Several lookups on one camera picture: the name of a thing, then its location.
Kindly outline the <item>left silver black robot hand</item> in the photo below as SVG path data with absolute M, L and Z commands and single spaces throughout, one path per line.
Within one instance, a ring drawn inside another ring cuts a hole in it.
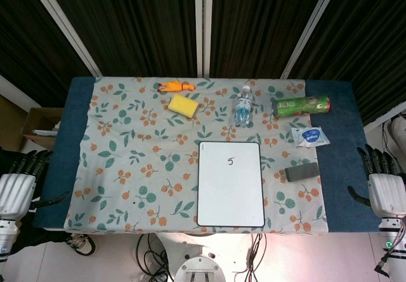
M 48 150 L 17 153 L 1 150 L 1 219 L 18 221 L 29 210 L 62 202 L 66 191 L 49 200 L 36 200 L 36 187 L 53 152 Z

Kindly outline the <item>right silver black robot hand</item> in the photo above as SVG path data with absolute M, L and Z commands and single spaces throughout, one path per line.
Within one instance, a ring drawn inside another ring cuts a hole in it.
M 352 186 L 352 199 L 368 206 L 380 218 L 405 217 L 405 173 L 390 153 L 365 145 L 357 148 L 367 178 L 369 196 L 360 196 Z

